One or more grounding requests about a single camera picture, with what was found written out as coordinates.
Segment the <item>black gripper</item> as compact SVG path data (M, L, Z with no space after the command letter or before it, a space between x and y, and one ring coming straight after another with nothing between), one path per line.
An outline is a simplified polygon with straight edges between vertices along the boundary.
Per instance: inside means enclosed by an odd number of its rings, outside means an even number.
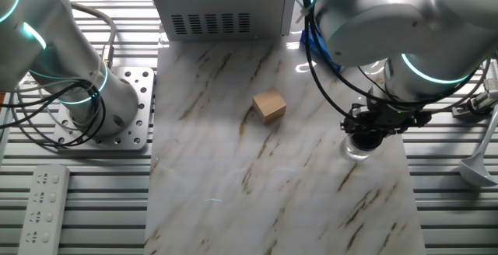
M346 134L383 131L384 137L402 134L408 128L423 127L431 120L431 113L422 110L396 110L386 103L353 103L349 114L341 122Z

